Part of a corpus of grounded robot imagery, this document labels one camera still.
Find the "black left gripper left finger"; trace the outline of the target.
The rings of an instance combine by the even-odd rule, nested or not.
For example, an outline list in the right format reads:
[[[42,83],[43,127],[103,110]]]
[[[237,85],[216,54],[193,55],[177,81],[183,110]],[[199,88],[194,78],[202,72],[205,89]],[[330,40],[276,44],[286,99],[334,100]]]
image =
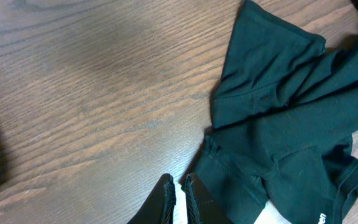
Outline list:
[[[172,224],[175,204],[173,177],[170,174],[163,174],[127,224]]]

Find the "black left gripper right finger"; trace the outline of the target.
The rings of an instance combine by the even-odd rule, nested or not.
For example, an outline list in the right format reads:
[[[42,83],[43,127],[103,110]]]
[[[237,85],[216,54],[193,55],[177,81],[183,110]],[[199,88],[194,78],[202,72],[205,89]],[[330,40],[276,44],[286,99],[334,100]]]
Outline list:
[[[232,224],[195,173],[186,176],[185,195],[188,224]]]

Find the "black t-shirt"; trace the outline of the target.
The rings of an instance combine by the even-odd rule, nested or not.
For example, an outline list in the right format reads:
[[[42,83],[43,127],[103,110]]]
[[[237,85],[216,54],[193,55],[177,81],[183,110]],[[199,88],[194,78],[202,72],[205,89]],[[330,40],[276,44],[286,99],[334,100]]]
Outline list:
[[[356,202],[358,43],[325,43],[244,2],[195,165],[230,221],[253,223],[272,202],[291,223],[341,223]]]

